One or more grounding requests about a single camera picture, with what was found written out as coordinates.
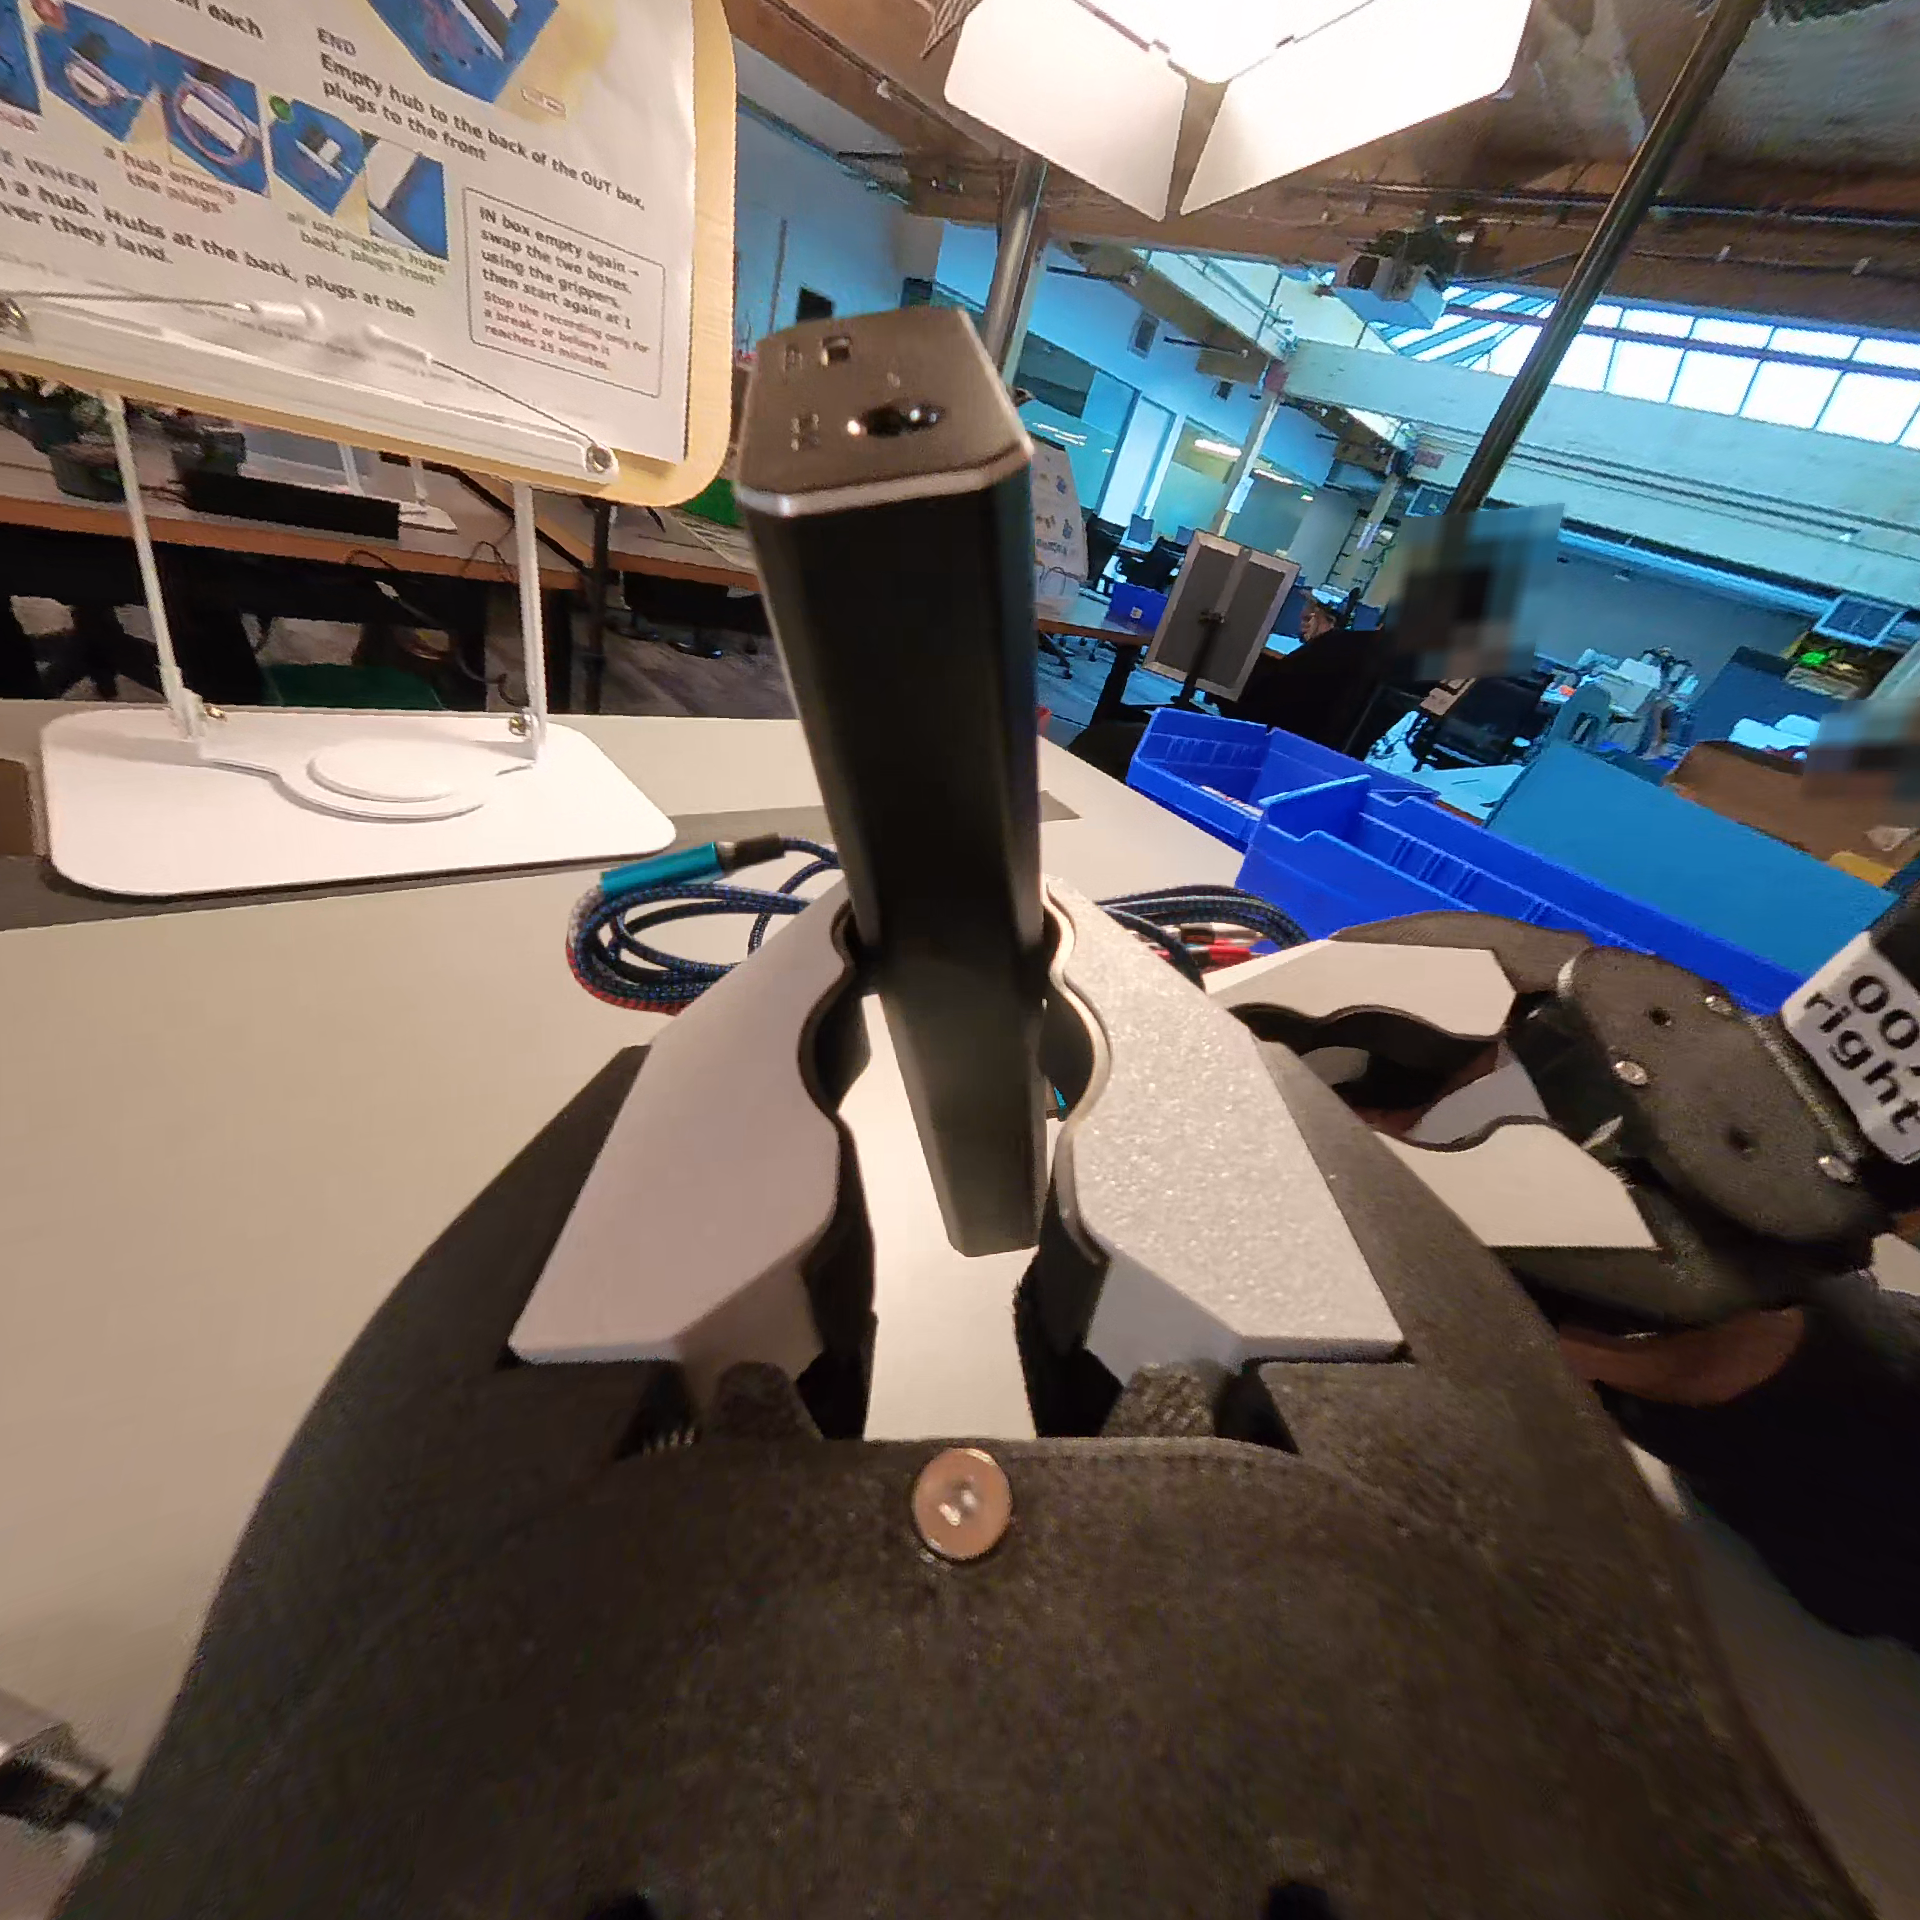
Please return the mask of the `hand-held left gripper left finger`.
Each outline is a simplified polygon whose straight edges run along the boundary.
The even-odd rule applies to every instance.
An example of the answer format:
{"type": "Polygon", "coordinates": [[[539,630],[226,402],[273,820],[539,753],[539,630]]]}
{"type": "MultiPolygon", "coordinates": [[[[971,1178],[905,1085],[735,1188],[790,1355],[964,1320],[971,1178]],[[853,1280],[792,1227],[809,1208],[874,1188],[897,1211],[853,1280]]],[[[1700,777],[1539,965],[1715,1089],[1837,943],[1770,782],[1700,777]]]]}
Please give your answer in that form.
{"type": "Polygon", "coordinates": [[[832,886],[659,1030],[507,1333],[515,1359],[663,1362],[689,1396],[738,1364],[803,1396],[870,1391],[848,921],[832,886]]]}

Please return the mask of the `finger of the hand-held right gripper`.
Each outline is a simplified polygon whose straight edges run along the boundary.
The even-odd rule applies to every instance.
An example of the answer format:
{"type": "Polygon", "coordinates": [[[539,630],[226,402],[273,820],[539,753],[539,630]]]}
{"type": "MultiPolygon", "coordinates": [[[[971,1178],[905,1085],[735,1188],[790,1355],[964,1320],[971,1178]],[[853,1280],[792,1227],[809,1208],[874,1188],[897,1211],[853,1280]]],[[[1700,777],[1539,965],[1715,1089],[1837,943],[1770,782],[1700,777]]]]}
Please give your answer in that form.
{"type": "Polygon", "coordinates": [[[1444,1093],[1391,1151],[1496,1251],[1657,1248],[1627,1185],[1551,1124],[1521,1070],[1444,1093]]]}
{"type": "Polygon", "coordinates": [[[1520,993],[1487,950],[1326,938],[1213,972],[1203,991],[1351,1112],[1529,1109],[1506,1047],[1520,993]]]}

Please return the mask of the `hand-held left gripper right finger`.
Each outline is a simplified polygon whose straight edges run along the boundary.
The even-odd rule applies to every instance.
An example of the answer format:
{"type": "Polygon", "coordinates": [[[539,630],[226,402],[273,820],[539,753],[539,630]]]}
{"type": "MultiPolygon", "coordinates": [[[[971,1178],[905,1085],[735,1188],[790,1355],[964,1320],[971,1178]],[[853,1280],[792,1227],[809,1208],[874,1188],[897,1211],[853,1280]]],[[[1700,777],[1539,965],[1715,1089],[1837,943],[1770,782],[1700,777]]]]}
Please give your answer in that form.
{"type": "Polygon", "coordinates": [[[1394,1362],[1401,1327],[1264,1045],[1067,883],[1042,1059],[1067,1109],[1025,1267],[1025,1394],[1394,1362]]]}

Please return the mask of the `black usb hub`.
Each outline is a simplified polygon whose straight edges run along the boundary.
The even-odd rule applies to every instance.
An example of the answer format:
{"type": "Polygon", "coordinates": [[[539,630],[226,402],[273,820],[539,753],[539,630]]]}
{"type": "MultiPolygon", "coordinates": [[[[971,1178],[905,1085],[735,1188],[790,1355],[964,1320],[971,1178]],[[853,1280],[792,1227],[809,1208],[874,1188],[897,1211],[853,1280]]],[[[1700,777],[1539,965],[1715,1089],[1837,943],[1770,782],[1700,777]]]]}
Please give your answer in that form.
{"type": "Polygon", "coordinates": [[[1043,1211],[1031,444],[971,317],[760,348],[731,490],[949,1243],[1043,1211]]]}

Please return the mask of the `person's right forearm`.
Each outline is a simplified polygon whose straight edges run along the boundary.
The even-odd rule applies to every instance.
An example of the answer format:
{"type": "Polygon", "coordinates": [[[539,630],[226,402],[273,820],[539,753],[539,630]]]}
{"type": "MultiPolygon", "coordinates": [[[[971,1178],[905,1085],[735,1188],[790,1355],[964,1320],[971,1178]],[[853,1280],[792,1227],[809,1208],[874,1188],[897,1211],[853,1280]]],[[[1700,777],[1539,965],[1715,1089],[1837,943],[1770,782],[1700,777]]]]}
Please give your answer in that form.
{"type": "Polygon", "coordinates": [[[1598,1398],[1813,1619],[1917,1647],[1916,1295],[1850,1280],[1722,1404],[1598,1398]]]}

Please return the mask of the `person's right hand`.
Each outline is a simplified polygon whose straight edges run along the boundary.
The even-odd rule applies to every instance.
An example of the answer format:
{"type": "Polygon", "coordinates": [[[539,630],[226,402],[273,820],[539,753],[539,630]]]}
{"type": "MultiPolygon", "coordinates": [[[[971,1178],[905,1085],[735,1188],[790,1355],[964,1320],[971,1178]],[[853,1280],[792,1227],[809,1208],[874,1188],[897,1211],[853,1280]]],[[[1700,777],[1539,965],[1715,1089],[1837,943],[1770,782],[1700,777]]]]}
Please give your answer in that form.
{"type": "Polygon", "coordinates": [[[1705,1326],[1614,1333],[1579,1326],[1556,1332],[1571,1370],[1594,1383],[1645,1402],[1722,1405],[1784,1372],[1804,1343],[1802,1308],[1763,1308],[1705,1326]]]}

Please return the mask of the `large blue plastic bin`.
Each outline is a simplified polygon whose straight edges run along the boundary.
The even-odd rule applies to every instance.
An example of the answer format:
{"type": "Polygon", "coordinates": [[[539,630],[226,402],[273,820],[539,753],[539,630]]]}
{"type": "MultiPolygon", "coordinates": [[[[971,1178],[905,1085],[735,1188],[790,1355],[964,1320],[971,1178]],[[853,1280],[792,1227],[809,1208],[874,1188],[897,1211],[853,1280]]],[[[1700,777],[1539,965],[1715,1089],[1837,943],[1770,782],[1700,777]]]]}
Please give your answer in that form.
{"type": "Polygon", "coordinates": [[[1793,874],[1792,851],[1737,853],[1725,832],[1705,843],[1705,899],[1682,915],[1354,776],[1269,797],[1235,882],[1316,938],[1416,914],[1494,915],[1664,957],[1756,1011],[1777,1009],[1884,909],[1845,876],[1793,874]]]}

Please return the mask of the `small blue plastic bin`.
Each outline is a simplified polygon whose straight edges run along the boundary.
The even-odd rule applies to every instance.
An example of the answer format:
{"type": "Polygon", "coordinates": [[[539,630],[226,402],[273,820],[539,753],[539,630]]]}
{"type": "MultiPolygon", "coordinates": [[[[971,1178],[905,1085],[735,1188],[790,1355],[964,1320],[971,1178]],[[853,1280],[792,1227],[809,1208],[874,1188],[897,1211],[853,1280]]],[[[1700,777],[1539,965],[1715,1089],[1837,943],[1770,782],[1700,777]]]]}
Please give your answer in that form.
{"type": "Polygon", "coordinates": [[[1358,779],[1387,797],[1429,795],[1417,779],[1296,732],[1169,703],[1147,718],[1122,779],[1235,851],[1248,849],[1269,801],[1310,787],[1358,779]]]}

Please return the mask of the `grey panel on stand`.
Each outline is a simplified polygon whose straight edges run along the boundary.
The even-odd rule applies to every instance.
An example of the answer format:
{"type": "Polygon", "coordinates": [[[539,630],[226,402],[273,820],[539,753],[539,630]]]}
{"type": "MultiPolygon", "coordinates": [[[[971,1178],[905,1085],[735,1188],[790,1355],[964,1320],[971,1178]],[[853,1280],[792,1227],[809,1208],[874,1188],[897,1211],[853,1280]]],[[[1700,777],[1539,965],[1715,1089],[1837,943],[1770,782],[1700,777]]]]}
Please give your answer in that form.
{"type": "Polygon", "coordinates": [[[1178,683],[1176,708],[1235,700],[1299,580],[1292,555],[1194,533],[1178,566],[1144,668],[1178,683]]]}

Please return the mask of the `white document stand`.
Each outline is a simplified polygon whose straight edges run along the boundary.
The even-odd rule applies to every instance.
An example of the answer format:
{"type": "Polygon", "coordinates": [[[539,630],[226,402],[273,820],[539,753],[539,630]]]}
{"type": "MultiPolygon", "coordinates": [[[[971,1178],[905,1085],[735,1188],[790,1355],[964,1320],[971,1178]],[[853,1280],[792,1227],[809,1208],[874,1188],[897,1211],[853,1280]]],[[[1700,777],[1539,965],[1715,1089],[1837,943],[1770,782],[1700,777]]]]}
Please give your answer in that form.
{"type": "Polygon", "coordinates": [[[179,669],[126,403],[114,460],[153,619],[162,705],[49,721],[40,773],[49,857],[84,887],[187,899],[344,882],[613,862],[666,851],[667,815],[548,705],[534,488],[512,482],[528,703],[512,718],[215,708],[179,669]]]}

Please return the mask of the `dark slanted pole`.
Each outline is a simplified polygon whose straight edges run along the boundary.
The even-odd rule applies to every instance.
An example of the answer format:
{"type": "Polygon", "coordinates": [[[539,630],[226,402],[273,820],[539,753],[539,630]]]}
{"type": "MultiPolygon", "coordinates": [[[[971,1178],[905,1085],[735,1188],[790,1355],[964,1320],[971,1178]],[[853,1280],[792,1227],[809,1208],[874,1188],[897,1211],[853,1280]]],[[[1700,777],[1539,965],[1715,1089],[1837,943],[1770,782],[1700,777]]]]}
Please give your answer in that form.
{"type": "Polygon", "coordinates": [[[1551,314],[1538,329],[1518,372],[1474,446],[1446,507],[1449,519],[1467,519],[1487,501],[1494,482],[1523,438],[1554,375],[1596,300],[1605,291],[1630,242],[1657,199],[1676,156],[1707,107],[1763,2],[1717,2],[1691,41],[1639,146],[1605,201],[1571,275],[1557,290],[1551,314]]]}

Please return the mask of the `instruction sheet on wooden board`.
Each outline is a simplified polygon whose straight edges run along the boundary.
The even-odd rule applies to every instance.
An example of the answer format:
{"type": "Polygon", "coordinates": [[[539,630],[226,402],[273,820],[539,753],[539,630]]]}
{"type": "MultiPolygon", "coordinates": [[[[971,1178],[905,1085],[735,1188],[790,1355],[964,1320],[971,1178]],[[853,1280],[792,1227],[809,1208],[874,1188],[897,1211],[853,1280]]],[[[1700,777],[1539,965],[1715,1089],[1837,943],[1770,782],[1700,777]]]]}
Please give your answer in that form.
{"type": "Polygon", "coordinates": [[[2,14],[3,369],[636,505],[717,471],[722,4],[2,14]]]}

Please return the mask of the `white overhead panel lamp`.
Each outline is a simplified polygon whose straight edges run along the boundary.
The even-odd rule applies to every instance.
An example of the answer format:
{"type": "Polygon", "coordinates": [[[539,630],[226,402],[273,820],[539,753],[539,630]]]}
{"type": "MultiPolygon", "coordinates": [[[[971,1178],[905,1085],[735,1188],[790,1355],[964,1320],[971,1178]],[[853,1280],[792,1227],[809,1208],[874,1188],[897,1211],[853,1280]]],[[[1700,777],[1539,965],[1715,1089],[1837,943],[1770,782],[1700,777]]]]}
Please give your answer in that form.
{"type": "Polygon", "coordinates": [[[944,100],[1150,222],[1417,127],[1512,77],[1527,2],[938,4],[944,100]]]}

